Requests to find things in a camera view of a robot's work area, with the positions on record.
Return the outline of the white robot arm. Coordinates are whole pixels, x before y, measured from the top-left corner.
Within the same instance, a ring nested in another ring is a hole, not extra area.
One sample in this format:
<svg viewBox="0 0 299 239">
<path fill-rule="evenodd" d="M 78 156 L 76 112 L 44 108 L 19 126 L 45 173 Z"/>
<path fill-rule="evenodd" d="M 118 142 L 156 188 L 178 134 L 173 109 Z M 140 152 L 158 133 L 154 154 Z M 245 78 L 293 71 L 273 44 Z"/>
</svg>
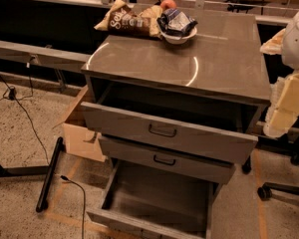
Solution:
<svg viewBox="0 0 299 239">
<path fill-rule="evenodd" d="M 293 69 L 292 74 L 279 77 L 272 86 L 271 105 L 263 127 L 267 136 L 280 137 L 299 117 L 299 11 L 283 30 L 261 46 L 260 52 L 280 55 L 282 63 Z"/>
</svg>

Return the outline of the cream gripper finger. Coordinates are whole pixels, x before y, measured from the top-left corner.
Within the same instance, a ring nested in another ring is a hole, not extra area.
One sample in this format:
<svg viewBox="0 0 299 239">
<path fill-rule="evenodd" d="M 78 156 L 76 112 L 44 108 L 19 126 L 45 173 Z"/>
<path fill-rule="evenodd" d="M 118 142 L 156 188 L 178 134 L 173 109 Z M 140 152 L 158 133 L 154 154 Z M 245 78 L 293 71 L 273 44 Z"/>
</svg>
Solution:
<svg viewBox="0 0 299 239">
<path fill-rule="evenodd" d="M 281 55 L 285 29 L 280 30 L 260 47 L 260 52 L 267 55 Z"/>
</svg>

